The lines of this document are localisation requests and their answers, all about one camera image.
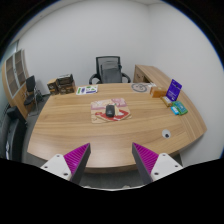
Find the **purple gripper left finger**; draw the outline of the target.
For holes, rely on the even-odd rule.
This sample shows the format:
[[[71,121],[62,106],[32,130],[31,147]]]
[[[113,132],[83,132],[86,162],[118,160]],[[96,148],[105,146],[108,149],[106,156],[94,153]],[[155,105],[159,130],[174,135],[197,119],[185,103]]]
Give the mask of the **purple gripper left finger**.
[[[84,144],[62,155],[56,154],[41,168],[65,180],[79,184],[91,154],[90,144]]]

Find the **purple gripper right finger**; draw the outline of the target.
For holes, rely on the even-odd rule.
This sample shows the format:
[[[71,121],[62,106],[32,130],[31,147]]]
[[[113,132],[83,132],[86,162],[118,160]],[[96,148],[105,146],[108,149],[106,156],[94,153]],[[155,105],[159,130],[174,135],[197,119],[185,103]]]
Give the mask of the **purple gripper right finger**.
[[[157,154],[137,143],[132,143],[132,154],[144,184],[152,183],[182,169],[182,166],[167,153]]]

